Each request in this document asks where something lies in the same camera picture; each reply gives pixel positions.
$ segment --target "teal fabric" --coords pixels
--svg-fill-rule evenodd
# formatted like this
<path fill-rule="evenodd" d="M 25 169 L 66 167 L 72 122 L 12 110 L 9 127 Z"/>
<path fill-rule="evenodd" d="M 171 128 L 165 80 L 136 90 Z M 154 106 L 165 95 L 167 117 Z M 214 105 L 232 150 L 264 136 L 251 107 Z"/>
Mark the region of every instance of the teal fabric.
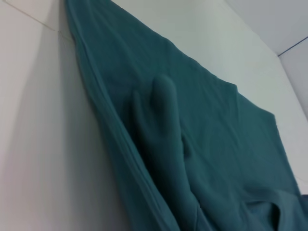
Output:
<path fill-rule="evenodd" d="M 135 231 L 307 231 L 274 115 L 109 0 L 66 0 Z"/>

